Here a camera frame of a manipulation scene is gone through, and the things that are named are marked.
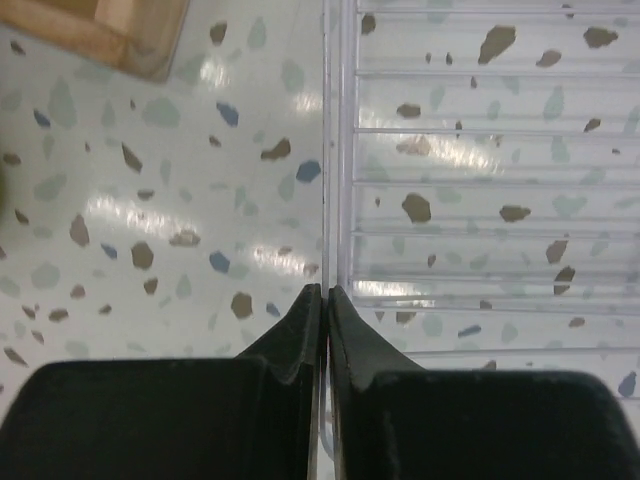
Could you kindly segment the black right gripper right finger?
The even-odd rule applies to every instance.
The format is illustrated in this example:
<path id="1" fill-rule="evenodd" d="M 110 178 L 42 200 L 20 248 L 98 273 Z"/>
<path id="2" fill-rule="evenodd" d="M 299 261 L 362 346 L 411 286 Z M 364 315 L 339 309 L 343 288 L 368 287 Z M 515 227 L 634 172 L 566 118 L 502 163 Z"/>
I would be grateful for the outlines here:
<path id="1" fill-rule="evenodd" d="M 340 479 L 635 479 L 639 446 L 610 390 L 571 371 L 429 370 L 329 293 Z"/>

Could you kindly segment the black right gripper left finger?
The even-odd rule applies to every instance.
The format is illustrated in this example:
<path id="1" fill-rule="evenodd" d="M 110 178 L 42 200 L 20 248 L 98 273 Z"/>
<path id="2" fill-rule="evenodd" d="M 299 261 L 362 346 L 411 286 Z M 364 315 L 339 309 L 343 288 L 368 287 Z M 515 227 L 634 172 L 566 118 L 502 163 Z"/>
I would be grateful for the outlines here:
<path id="1" fill-rule="evenodd" d="M 317 451 L 320 288 L 233 358 L 69 361 L 24 384 L 5 479 L 305 479 Z"/>

